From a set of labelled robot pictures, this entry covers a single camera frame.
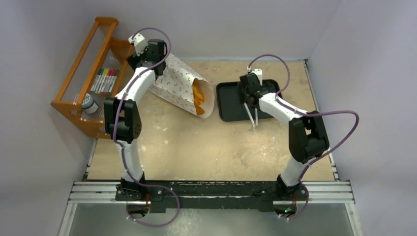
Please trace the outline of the white patterned paper bag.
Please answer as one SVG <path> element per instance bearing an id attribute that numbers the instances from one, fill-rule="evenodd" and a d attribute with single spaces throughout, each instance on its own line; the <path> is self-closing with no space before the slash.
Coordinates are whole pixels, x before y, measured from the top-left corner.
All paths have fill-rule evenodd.
<path id="1" fill-rule="evenodd" d="M 173 54 L 169 54 L 165 62 L 163 75 L 148 91 L 193 115 L 208 118 L 214 109 L 213 85 Z M 198 85 L 205 99 L 200 105 L 205 111 L 203 115 L 197 115 L 194 107 L 193 83 Z"/>

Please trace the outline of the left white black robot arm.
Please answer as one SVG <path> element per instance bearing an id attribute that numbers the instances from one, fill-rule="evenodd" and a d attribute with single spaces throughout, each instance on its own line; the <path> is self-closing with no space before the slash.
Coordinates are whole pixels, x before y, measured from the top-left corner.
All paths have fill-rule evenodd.
<path id="1" fill-rule="evenodd" d="M 146 182 L 139 163 L 137 139 L 142 130 L 138 104 L 148 88 L 163 75 L 171 44 L 151 39 L 126 58 L 134 74 L 115 96 L 104 101 L 105 131 L 118 148 L 123 174 L 117 190 L 134 201 L 145 198 Z"/>

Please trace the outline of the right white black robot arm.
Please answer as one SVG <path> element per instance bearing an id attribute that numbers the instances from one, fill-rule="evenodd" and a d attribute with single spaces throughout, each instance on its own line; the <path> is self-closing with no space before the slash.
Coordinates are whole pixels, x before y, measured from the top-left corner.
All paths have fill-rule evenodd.
<path id="1" fill-rule="evenodd" d="M 276 193 L 282 200 L 290 199 L 300 185 L 308 164 L 329 148 L 323 119 L 317 111 L 300 110 L 280 97 L 274 86 L 262 84 L 254 72 L 240 76 L 238 92 L 247 109 L 254 108 L 271 115 L 288 126 L 288 145 L 291 157 L 278 175 Z"/>

